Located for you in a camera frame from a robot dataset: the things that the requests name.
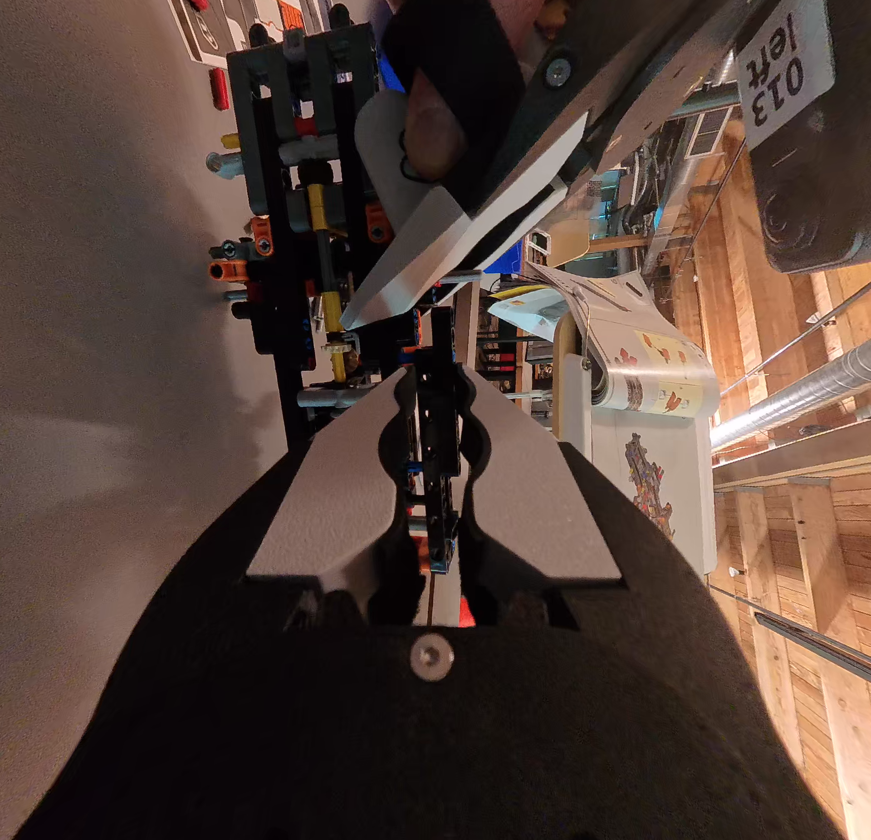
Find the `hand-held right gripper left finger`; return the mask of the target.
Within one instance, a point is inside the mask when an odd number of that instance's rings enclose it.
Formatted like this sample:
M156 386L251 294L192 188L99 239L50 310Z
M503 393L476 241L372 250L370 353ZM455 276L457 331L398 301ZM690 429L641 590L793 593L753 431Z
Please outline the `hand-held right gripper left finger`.
M314 436L248 579L347 592L377 625L414 621L425 586L408 527L415 399L413 371L399 368Z

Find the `beige chair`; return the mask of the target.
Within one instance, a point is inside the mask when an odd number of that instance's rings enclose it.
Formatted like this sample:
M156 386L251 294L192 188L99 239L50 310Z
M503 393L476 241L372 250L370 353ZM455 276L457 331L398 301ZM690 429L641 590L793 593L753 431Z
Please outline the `beige chair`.
M539 228L550 238L546 265L559 268L585 256L591 248L590 224L588 217L543 221Z

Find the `silver ventilation duct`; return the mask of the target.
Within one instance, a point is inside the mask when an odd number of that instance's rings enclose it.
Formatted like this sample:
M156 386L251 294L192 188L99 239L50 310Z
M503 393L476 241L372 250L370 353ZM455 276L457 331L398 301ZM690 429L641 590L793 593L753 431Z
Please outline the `silver ventilation duct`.
M870 341L866 340L838 359L781 389L749 410L715 426L712 450L722 450L758 432L852 398L870 385Z

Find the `lego instruction booklet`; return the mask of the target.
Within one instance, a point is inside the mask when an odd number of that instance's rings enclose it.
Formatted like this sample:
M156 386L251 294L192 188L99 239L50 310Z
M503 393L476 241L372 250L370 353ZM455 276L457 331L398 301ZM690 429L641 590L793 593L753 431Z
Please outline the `lego instruction booklet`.
M659 312L638 272L586 278L558 268L526 266L530 284L499 294L489 312L552 346L571 313L582 333L585 367L593 366L593 405L655 416L710 418L719 382L699 345Z

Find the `white booklet stand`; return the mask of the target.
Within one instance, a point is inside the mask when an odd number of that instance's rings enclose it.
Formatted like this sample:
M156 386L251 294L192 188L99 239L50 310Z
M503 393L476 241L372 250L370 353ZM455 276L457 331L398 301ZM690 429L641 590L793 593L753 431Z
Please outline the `white booklet stand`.
M717 563L707 418L676 418L593 405L593 366L571 313L553 341L552 432L572 444L677 547L700 577Z

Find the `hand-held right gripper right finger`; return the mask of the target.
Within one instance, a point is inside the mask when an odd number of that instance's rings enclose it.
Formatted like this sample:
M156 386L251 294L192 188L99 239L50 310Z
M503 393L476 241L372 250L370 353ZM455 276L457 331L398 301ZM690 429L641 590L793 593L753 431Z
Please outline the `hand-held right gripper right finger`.
M620 587L623 575L566 455L550 432L472 369L457 369L469 465L460 519L460 576L478 626L515 599L569 624L563 593Z

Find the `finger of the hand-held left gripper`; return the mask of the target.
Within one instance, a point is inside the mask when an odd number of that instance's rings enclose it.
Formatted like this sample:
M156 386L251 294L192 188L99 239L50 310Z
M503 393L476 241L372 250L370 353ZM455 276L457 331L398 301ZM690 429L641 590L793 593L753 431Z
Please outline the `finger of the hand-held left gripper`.
M448 290L472 279L499 260L528 232L539 224L566 197L568 186L563 181L551 181L526 204L497 220L495 211L482 212L472 219L461 214L453 224L450 245L439 261L438 277L432 280L432 292Z
M558 171L581 140L589 114L560 117L546 137L553 143L533 150L522 161L522 171L504 182L479 212L495 211L500 220L526 204L551 181L562 181ZM438 277L439 261L450 245L453 224L466 214L444 186L433 186L401 227L386 252L355 292L342 315L343 327L358 329L411 309Z

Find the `dark shelf rack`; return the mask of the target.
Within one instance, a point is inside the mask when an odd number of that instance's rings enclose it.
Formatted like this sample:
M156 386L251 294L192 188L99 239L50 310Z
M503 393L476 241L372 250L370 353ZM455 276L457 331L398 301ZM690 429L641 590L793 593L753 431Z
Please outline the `dark shelf rack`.
M475 341L475 370L525 414L532 413L533 365L527 362L530 342L522 330L487 332Z

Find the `black lego technic model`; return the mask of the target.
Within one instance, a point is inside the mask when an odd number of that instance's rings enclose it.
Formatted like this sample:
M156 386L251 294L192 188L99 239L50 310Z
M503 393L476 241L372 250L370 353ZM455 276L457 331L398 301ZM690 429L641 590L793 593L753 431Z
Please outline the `black lego technic model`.
M357 330L341 316L398 235L385 188L375 187L354 138L358 117L381 88L376 36L343 5L329 28L284 33L251 26L247 50L229 55L238 149L253 213L251 234L210 249L212 279L242 285L232 307L254 345L274 361L294 469L267 501L257 484L214 526L246 569L314 436L399 368L413 371L409 421L408 527L426 538L429 571L446 574L458 550L460 512L451 481L461 472L455 315L426 290L402 314Z

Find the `lego sticker sheet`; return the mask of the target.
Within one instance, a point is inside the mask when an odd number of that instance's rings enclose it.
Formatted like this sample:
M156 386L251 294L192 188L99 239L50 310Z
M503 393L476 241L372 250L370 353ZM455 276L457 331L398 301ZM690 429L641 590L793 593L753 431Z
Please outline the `lego sticker sheet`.
M249 30L258 25L267 41L280 42L287 30L316 35L329 28L333 0L209 0L206 11L186 0L166 0L183 49L206 68L226 67L226 57L249 47Z

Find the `person's left hand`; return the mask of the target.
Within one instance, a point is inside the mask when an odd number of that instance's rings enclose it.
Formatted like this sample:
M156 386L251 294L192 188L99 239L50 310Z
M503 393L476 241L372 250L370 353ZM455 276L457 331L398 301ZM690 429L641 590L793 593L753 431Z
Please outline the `person's left hand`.
M405 149L425 180L490 157L524 95L521 56L553 40L578 0L386 0L387 62L408 97Z

